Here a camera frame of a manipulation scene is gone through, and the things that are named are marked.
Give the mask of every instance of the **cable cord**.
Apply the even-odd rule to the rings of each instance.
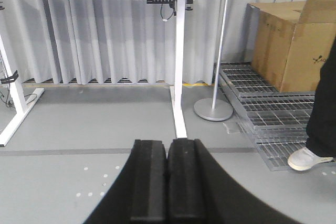
[[[13,100],[12,99],[9,100],[10,90],[11,89],[10,89],[10,84],[9,84],[8,85],[7,96],[4,96],[4,94],[0,91],[0,99],[6,105],[7,108],[15,108]],[[36,100],[36,98],[37,98],[37,94],[33,94],[33,93],[27,94],[24,97],[29,97],[31,95],[34,95],[35,97],[30,102],[28,102],[27,105],[30,104],[31,102],[34,102]]]
[[[163,9],[163,4],[161,4],[160,15],[161,15],[162,20],[165,21],[165,22],[167,22],[171,17],[173,17],[173,15],[174,15],[174,10],[172,11],[172,14],[170,15],[169,18],[164,18],[164,17],[163,17],[163,14],[162,14],[162,9]]]

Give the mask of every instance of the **gray curtain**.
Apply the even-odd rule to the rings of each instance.
[[[174,82],[175,19],[145,1],[2,0],[2,36],[22,81],[79,84],[111,78]],[[196,0],[186,13],[184,81],[211,83],[220,0]],[[169,16],[171,9],[164,8]]]
[[[112,83],[174,82],[175,20],[161,21],[160,6],[144,1],[1,0],[0,32],[10,41],[21,81],[53,79],[79,84],[92,79]],[[223,62],[250,60],[253,50],[249,2],[301,0],[230,0]],[[186,13],[183,80],[212,81],[217,53],[220,0],[196,0]],[[165,15],[170,10],[164,9]]]

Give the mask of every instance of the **shoe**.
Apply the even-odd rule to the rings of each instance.
[[[330,162],[333,157],[319,157],[308,148],[304,147],[292,153],[288,158],[288,165],[294,170],[309,170],[314,165]]]

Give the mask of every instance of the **desk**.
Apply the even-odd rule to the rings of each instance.
[[[170,87],[172,109],[174,114],[175,130],[177,138],[187,138],[187,132],[185,128],[181,98],[182,98],[182,75],[183,75],[183,50],[184,50],[184,24],[185,24],[185,0],[177,0],[177,16],[176,16],[176,35],[175,35],[175,81],[174,86]],[[4,25],[4,17],[0,12],[0,30],[6,29]],[[6,40],[8,38],[2,37],[0,34],[0,53],[4,60],[5,68],[9,76],[11,76],[16,70],[16,63],[14,59],[7,56],[6,51],[10,48],[5,48]],[[13,98],[13,102],[16,108],[16,115],[10,121],[8,126],[3,130],[0,135],[0,146],[4,147],[11,139],[17,128],[20,126],[24,118],[30,112],[35,105],[36,101],[44,92],[44,89],[35,89],[27,101],[23,94],[23,89],[20,81],[16,81],[10,85],[10,94]]]

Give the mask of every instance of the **cardboard box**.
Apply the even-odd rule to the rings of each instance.
[[[336,0],[250,5],[260,9],[253,69],[280,92],[314,91],[336,36]]]

